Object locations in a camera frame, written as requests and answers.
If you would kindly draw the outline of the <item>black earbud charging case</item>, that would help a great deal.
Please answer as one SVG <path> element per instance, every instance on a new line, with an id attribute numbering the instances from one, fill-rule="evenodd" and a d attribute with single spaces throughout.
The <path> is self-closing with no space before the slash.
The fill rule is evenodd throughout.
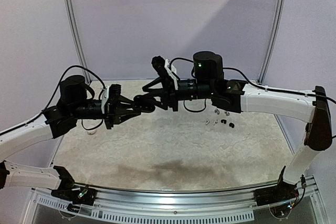
<path id="1" fill-rule="evenodd" d="M 155 111 L 155 105 L 153 102 L 153 98 L 146 98 L 143 95 L 136 95 L 133 98 L 132 108 L 133 110 L 140 111 L 141 113 L 152 113 Z"/>

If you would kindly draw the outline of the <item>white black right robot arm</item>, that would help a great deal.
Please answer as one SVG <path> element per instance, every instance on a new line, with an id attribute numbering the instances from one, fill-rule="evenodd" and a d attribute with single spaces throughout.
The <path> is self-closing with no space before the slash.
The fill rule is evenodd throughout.
<path id="1" fill-rule="evenodd" d="M 254 191 L 258 206 L 294 199 L 299 203 L 302 195 L 298 184 L 304 184 L 304 172 L 314 158 L 327 150 L 333 141 L 331 116 L 325 89 L 295 91 L 270 88 L 242 80 L 226 80 L 220 55 L 200 51 L 192 58 L 193 77 L 182 80 L 177 76 L 173 62 L 156 56 L 152 66 L 158 77 L 143 87 L 144 99 L 156 107 L 178 110 L 178 102 L 209 99 L 212 105 L 234 113 L 260 112 L 282 115 L 305 122 L 303 142 L 292 161 L 283 167 L 277 184 Z"/>

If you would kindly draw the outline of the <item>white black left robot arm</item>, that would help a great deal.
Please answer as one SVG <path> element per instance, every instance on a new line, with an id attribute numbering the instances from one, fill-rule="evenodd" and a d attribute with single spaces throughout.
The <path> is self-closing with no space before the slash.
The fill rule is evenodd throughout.
<path id="1" fill-rule="evenodd" d="M 97 191 L 89 186 L 77 187 L 70 173 L 62 166 L 50 168 L 19 165 L 7 158 L 37 143 L 56 139 L 75 128 L 81 119 L 103 120 L 111 129 L 141 114 L 141 106 L 121 95 L 121 86 L 103 89 L 102 99 L 88 98 L 95 92 L 81 75 L 60 82 L 60 99 L 32 122 L 1 133 L 1 188 L 14 186 L 41 187 L 51 190 L 54 197 L 74 205 L 94 204 Z"/>

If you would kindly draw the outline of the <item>pink earbud charging case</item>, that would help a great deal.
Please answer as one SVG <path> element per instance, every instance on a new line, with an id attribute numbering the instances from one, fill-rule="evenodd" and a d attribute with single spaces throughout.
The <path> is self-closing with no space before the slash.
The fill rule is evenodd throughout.
<path id="1" fill-rule="evenodd" d="M 94 129 L 94 130 L 88 130 L 88 131 L 87 131 L 87 134 L 88 134 L 88 135 L 94 135 L 96 132 L 97 132 L 96 129 Z"/>

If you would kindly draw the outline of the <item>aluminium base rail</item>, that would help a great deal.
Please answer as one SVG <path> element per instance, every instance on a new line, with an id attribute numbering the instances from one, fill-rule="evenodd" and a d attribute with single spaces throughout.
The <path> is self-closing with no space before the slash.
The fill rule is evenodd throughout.
<path id="1" fill-rule="evenodd" d="M 96 187 L 91 206 L 32 189 L 23 223 L 328 223 L 315 179 L 306 183 L 299 196 L 271 205 L 260 205 L 254 192 L 275 181 L 205 191 Z"/>

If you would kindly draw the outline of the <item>right aluminium frame post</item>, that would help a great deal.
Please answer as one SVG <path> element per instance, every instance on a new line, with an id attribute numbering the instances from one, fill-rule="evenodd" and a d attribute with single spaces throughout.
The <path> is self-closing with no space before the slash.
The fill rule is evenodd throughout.
<path id="1" fill-rule="evenodd" d="M 276 44 L 276 38 L 277 38 L 279 26 L 280 26 L 281 15 L 282 15 L 282 11 L 284 8 L 284 2 L 285 0 L 276 1 L 275 12 L 274 12 L 274 17 L 273 17 L 272 27 L 271 27 L 271 34 L 270 34 L 270 38 L 269 38 L 267 49 L 266 49 L 266 55 L 265 55 L 265 58 L 262 63 L 261 70 L 258 76 L 259 83 L 263 83 L 266 78 L 267 70 L 268 70 L 268 67 L 271 61 L 272 52 Z"/>

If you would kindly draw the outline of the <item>aluminium frame post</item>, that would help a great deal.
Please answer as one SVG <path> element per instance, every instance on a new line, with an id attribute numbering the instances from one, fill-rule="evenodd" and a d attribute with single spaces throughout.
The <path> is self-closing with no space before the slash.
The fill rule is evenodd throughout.
<path id="1" fill-rule="evenodd" d="M 271 34 L 270 34 L 270 38 L 269 38 L 267 49 L 266 49 L 266 55 L 265 55 L 265 58 L 262 63 L 261 70 L 258 76 L 259 83 L 263 83 L 266 78 L 267 70 L 268 70 L 268 67 L 271 61 L 272 52 L 276 44 L 276 38 L 277 38 L 279 26 L 280 26 L 281 15 L 282 15 L 282 11 L 284 8 L 284 2 L 285 0 L 276 1 L 275 12 L 274 12 L 274 17 L 273 17 L 272 27 L 271 27 Z"/>
<path id="2" fill-rule="evenodd" d="M 77 58 L 79 60 L 79 63 L 82 67 L 88 67 L 87 61 L 85 58 L 85 54 L 83 51 L 79 31 L 78 31 L 78 26 L 76 22 L 76 17 L 75 17 L 75 12 L 74 12 L 74 7 L 72 0 L 64 0 L 65 1 L 65 8 L 68 16 L 68 21 L 69 21 L 69 26 L 70 26 L 70 31 L 72 34 L 72 39 L 73 43 L 75 46 Z"/>

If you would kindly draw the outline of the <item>left aluminium frame post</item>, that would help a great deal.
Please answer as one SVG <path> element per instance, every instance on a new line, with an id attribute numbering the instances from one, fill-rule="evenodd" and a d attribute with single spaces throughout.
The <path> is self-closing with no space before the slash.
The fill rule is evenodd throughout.
<path id="1" fill-rule="evenodd" d="M 77 58 L 79 60 L 79 63 L 82 67 L 88 67 L 87 61 L 85 58 L 85 54 L 83 51 L 79 31 L 78 31 L 78 26 L 76 22 L 76 17 L 75 17 L 75 12 L 74 12 L 74 7 L 72 0 L 64 0 L 65 1 L 65 8 L 68 16 L 68 21 L 69 21 L 69 26 L 70 26 L 70 31 L 72 34 L 72 39 L 73 43 L 75 46 Z"/>

